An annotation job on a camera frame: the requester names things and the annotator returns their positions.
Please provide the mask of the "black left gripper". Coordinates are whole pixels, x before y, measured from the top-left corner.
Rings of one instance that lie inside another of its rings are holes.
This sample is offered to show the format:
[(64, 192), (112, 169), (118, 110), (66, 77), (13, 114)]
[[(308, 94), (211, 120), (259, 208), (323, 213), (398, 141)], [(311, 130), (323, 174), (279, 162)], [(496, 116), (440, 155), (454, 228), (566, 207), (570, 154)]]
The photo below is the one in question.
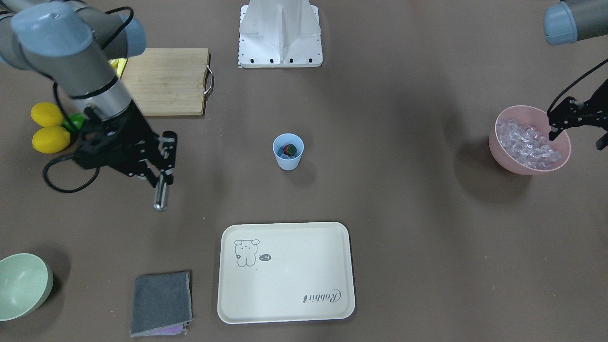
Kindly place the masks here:
[[(549, 140), (555, 141), (564, 129), (591, 125), (603, 129), (608, 127), (608, 102), (606, 95), (594, 96), (580, 102), (568, 96), (549, 111), (548, 118), (551, 125)], [(608, 146), (608, 133), (596, 141), (596, 149), (603, 150)]]

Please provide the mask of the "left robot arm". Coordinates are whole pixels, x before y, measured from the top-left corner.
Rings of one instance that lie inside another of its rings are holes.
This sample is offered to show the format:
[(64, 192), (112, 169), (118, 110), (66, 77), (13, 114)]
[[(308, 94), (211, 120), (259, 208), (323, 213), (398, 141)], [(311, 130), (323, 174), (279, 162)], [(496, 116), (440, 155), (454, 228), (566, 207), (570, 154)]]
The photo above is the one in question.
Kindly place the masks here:
[[(544, 14), (544, 34), (551, 46), (576, 43), (605, 36), (608, 32), (606, 0), (563, 0)], [(588, 100), (565, 96), (578, 82), (607, 64), (604, 60), (562, 90), (547, 110), (549, 140), (554, 141), (564, 130), (580, 126), (597, 126), (608, 130), (608, 82), (604, 81)]]

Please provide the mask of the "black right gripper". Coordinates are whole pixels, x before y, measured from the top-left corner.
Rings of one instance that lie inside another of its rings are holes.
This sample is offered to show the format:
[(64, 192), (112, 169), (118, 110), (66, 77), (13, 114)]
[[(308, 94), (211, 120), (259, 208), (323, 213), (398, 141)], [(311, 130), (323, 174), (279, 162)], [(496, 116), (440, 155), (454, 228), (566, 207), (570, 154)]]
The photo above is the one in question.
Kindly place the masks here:
[[(144, 177), (154, 188), (172, 185), (178, 135), (165, 131), (159, 137), (137, 107), (113, 119), (85, 122), (78, 136), (74, 162), (83, 169), (111, 167), (128, 177)], [(158, 172), (154, 173), (148, 164)]]

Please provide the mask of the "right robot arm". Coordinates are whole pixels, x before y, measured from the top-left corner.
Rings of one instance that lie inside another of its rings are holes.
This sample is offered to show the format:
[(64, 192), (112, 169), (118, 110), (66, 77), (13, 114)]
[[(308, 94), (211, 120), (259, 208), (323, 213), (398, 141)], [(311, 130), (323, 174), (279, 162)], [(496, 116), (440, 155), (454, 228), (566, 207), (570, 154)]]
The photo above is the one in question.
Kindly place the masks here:
[(1, 2), (1, 60), (61, 87), (85, 121), (73, 160), (85, 170), (111, 167), (152, 187), (173, 184), (177, 135), (152, 130), (109, 60), (142, 54), (146, 33), (123, 7), (103, 12), (80, 0)]

